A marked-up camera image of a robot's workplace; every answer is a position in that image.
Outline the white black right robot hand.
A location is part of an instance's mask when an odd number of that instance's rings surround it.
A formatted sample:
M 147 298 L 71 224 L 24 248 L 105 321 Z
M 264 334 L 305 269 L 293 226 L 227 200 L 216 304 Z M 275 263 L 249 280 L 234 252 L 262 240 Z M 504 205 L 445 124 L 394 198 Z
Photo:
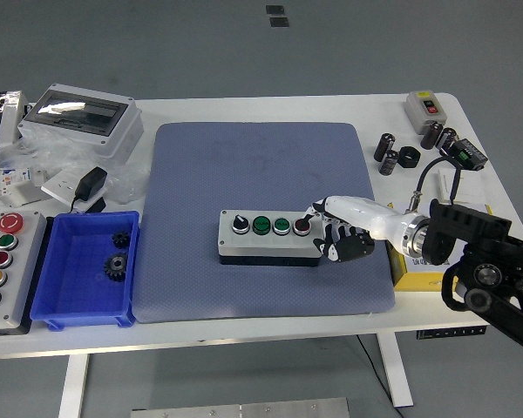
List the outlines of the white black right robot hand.
M 329 260 L 362 258 L 372 252 L 376 240 L 387 240 L 398 252 L 411 254 L 410 214 L 366 198 L 329 196 L 309 206 L 300 225 L 306 226 L 315 216 L 323 222 L 324 238 L 313 243 Z

